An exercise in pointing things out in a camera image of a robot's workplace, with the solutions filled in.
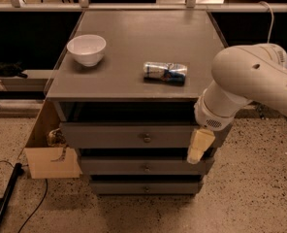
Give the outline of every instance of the drawer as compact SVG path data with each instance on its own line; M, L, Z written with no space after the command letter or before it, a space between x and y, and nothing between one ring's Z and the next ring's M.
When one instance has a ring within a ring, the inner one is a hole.
M71 148L188 148L194 125L95 125L64 122Z
M196 194L203 182L198 176L92 176L95 194Z
M206 175L214 162L213 157L202 160L196 165L182 158L139 159L114 156L82 157L81 171L86 175Z

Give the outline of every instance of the white cable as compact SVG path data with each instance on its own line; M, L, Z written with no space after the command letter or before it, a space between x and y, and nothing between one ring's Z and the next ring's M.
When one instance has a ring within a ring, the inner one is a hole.
M272 25L273 25L273 22L274 22L273 12L272 12L270 4L268 4L267 2L261 1L261 2L259 2L259 4L262 4L262 5L266 6L266 7L268 7L270 12L271 12L271 26L270 26L269 36L268 36L268 43L269 43L270 39L271 39Z

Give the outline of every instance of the cable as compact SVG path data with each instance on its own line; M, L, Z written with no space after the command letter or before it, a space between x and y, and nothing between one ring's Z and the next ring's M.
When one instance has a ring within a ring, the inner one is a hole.
M15 166L13 164L11 164L8 160L0 160L0 163L7 163L8 165L12 166L12 168L15 168Z
M267 2L261 1L261 2L259 2L259 4L262 4L262 5L266 6L266 7L268 7L270 12L271 12L271 26L270 26L269 36L268 36L268 43L269 43L270 39L271 39L272 25L273 25L273 22L274 22L273 12L272 12L270 4L268 4Z
M48 192L48 179L45 179L46 181L46 191L45 194L42 198L42 200L40 201L39 205L36 207L36 209L34 210L34 212L27 218L27 220L20 226L19 230L17 231L17 233L19 233L23 227L25 226L25 224L27 223L27 221L37 212L37 210L39 209L39 207L41 206L41 204L44 202L46 196L47 196L47 192Z

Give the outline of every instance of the black metal pole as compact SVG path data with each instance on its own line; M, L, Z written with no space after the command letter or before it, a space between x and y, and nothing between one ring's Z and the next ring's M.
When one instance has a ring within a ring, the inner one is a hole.
M8 182L7 188L5 190L4 196L0 203L0 224L4 217L4 214L6 213L7 206L9 203L9 200L11 198L12 192L14 191L17 177L22 175L23 170L21 169L21 164L17 163Z

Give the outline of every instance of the gray tabletop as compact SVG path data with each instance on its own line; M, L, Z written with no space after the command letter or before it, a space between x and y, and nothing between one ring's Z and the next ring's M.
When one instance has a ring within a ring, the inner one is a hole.
M211 61L223 49L205 11L90 11L76 32L83 34L106 39L105 57L82 68L67 52L49 100L196 99L210 84ZM187 65L185 84L145 80L146 61Z

